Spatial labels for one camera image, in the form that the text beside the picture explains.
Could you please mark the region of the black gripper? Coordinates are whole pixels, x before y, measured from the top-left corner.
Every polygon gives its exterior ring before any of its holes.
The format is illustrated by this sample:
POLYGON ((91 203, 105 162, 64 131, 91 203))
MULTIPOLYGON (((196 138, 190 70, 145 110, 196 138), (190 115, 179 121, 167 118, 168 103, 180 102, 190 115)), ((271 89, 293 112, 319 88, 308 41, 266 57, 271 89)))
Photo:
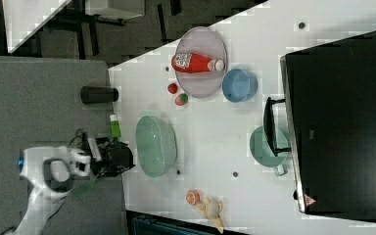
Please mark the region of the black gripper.
POLYGON ((91 170, 98 177, 117 177, 134 167, 133 154, 127 144, 112 142, 98 145, 101 160, 92 160, 91 170))

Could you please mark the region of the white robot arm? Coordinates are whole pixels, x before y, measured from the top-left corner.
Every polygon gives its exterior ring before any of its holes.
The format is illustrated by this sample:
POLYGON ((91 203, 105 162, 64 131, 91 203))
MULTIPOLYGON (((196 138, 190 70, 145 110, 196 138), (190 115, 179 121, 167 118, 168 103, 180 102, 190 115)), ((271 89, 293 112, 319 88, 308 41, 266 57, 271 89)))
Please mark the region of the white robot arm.
POLYGON ((0 235, 41 235, 46 222, 67 197, 81 197, 103 177, 116 177, 134 167, 125 143, 100 146, 90 138, 83 147, 33 147, 19 160, 20 177, 32 186, 19 225, 0 235))

